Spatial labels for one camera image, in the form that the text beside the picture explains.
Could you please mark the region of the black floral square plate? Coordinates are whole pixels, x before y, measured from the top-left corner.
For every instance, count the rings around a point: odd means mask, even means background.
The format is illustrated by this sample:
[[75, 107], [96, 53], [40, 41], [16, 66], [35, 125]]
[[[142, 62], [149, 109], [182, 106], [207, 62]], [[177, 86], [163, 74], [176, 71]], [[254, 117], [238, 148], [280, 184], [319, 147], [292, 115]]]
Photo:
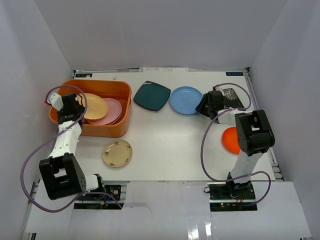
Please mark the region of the black floral square plate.
[[222, 91], [223, 109], [244, 109], [244, 105], [233, 88], [226, 88]]

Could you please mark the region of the yellow round plate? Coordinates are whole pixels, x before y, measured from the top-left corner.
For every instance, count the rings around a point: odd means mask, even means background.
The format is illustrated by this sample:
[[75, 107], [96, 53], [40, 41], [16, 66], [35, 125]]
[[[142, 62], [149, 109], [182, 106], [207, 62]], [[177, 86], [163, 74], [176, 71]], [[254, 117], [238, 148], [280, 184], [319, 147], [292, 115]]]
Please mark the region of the yellow round plate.
[[84, 115], [86, 120], [99, 120], [109, 112], [109, 105], [98, 95], [92, 93], [79, 93], [78, 101], [83, 107], [87, 107]]

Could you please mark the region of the light blue round plate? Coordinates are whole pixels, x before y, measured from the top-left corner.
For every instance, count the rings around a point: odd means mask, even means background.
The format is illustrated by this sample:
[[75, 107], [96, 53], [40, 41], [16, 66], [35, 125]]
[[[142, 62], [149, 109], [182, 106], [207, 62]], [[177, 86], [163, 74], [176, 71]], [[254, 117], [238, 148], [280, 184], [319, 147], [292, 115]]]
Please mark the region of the light blue round plate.
[[179, 114], [194, 115], [203, 94], [194, 87], [181, 86], [172, 91], [169, 97], [171, 107]]

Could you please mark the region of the pink round plate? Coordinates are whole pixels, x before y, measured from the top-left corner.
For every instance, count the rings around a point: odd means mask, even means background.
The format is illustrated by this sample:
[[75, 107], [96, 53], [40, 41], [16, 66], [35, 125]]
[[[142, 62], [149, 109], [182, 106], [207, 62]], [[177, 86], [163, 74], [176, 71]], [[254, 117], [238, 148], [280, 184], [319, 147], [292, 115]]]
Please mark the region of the pink round plate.
[[108, 113], [101, 119], [97, 120], [87, 120], [89, 124], [92, 125], [111, 125], [115, 123], [122, 114], [121, 103], [114, 98], [103, 98], [103, 100], [108, 104]]

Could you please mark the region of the teal square plate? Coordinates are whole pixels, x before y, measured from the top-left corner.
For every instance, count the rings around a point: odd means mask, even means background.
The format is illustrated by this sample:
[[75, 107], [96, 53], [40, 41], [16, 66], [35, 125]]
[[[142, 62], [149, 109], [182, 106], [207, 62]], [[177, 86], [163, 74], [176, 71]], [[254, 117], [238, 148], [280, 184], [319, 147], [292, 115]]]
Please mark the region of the teal square plate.
[[146, 81], [136, 92], [133, 101], [149, 111], [159, 111], [168, 101], [171, 90], [161, 84]]

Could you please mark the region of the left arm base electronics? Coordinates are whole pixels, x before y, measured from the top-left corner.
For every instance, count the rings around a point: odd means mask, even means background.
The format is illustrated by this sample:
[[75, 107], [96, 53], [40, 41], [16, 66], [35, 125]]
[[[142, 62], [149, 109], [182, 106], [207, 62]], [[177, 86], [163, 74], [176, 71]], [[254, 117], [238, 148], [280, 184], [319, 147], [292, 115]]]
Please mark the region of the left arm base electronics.
[[79, 197], [74, 203], [75, 210], [121, 210], [124, 205], [122, 186], [120, 184], [105, 185], [93, 193]]

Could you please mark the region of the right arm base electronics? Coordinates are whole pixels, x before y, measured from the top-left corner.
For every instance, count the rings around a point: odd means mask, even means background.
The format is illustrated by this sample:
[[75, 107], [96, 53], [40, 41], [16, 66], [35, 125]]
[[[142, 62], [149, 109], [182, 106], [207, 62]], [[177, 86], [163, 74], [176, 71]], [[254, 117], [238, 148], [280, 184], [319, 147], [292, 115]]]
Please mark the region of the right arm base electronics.
[[225, 183], [211, 182], [203, 192], [208, 194], [211, 212], [257, 211], [256, 195], [253, 185], [233, 192]]

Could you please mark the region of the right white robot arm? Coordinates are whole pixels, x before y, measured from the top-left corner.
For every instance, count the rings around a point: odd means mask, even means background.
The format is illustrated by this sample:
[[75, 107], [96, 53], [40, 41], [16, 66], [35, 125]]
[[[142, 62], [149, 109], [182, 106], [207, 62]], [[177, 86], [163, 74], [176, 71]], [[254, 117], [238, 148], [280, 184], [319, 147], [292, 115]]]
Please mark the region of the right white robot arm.
[[[210, 117], [211, 122], [202, 138], [200, 147], [200, 162], [205, 175], [215, 181], [223, 182], [226, 195], [236, 200], [248, 190], [251, 176], [257, 175], [254, 168], [259, 159], [275, 144], [275, 136], [264, 110], [247, 111], [236, 108], [224, 108], [223, 94], [219, 90], [212, 90], [204, 94], [195, 108], [196, 112]], [[239, 154], [233, 169], [226, 180], [211, 177], [205, 169], [203, 150], [206, 136], [214, 123], [235, 127], [235, 140], [239, 146]]]

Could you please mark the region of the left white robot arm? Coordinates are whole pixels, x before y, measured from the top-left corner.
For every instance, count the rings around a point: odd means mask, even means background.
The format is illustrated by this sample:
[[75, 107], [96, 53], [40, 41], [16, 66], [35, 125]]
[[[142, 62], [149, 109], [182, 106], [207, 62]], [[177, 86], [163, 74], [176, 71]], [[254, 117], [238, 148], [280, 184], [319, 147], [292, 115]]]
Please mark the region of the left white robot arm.
[[99, 174], [85, 175], [75, 153], [82, 133], [85, 111], [79, 95], [52, 93], [48, 102], [57, 110], [58, 133], [53, 150], [39, 162], [41, 177], [51, 200], [88, 192], [94, 199], [105, 196], [106, 187]]

